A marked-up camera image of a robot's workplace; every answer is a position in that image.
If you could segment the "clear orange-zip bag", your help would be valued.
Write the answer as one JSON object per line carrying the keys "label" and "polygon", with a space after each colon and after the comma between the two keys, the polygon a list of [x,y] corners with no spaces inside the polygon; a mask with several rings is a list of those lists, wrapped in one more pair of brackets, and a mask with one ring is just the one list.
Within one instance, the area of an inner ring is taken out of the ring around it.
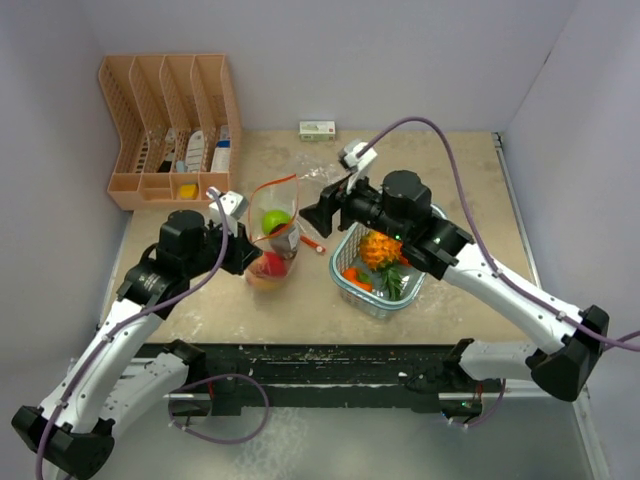
{"label": "clear orange-zip bag", "polygon": [[301,246],[318,255],[326,253],[326,248],[301,227],[299,193],[298,177],[291,174],[260,185],[250,196],[249,239],[262,255],[251,263],[244,278],[257,292],[271,292],[285,283]]}

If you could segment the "green lime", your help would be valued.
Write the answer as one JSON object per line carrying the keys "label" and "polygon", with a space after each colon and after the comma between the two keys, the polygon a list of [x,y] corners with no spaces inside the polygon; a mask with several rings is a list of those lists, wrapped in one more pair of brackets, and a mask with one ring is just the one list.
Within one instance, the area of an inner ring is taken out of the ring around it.
{"label": "green lime", "polygon": [[278,232],[280,229],[286,227],[291,220],[292,216],[284,210],[268,210],[262,217],[262,232],[265,236],[272,235],[274,232]]}

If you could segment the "yellow peach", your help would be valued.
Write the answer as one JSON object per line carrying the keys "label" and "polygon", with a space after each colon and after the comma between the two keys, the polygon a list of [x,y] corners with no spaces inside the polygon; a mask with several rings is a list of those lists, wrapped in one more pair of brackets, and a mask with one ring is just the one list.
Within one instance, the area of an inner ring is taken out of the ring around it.
{"label": "yellow peach", "polygon": [[285,283],[285,278],[260,277],[255,275],[248,275],[247,283],[255,291],[266,293],[266,292],[272,292],[280,289]]}

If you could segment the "dark purple fruit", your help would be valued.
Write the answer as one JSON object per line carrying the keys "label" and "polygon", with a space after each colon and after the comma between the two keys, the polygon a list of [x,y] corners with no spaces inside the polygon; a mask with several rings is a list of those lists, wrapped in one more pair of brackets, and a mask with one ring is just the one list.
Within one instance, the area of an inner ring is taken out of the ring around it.
{"label": "dark purple fruit", "polygon": [[299,228],[295,224],[287,225],[278,232],[269,235],[271,249],[283,260],[293,260],[297,256],[299,243]]}

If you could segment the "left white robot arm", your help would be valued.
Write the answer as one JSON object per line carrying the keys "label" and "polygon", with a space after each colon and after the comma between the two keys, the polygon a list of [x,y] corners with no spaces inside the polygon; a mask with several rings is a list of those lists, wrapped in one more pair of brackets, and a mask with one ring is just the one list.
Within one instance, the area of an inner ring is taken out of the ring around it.
{"label": "left white robot arm", "polygon": [[133,377],[140,348],[174,307],[219,271],[242,274],[262,251],[234,213],[171,213],[156,243],[125,274],[107,318],[64,379],[37,406],[22,406],[11,425],[36,455],[35,476],[90,479],[117,438],[163,396],[207,382],[206,354],[176,340]]}

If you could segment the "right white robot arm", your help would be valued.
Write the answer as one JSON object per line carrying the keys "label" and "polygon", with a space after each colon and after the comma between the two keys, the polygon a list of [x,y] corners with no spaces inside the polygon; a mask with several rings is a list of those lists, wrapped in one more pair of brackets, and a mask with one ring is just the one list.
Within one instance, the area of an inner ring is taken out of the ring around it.
{"label": "right white robot arm", "polygon": [[407,170],[387,174],[380,189],[367,178],[325,187],[300,216],[322,236],[359,223],[401,244],[410,266],[457,287],[491,307],[524,332],[527,342],[463,340],[445,366],[446,383],[467,391],[481,380],[532,381],[552,397],[575,401],[603,353],[598,335],[608,314],[553,298],[497,261],[483,255],[470,233],[445,218],[430,189]]}

